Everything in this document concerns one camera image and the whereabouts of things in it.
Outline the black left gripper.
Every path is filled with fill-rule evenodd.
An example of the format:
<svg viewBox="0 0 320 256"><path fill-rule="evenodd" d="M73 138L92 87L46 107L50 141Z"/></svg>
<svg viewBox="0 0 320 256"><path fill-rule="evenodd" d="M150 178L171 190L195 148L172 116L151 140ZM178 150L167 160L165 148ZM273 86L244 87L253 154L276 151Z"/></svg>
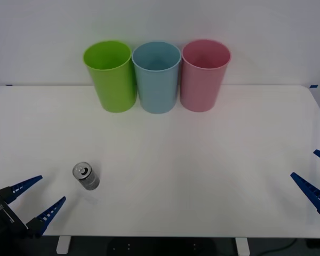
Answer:
<svg viewBox="0 0 320 256"><path fill-rule="evenodd" d="M0 240L5 238L40 238L59 212L66 201L65 196L37 217L32 218L26 225L8 206L31 186L42 180L42 178L42 175L38 175L15 185L0 189Z"/></svg>

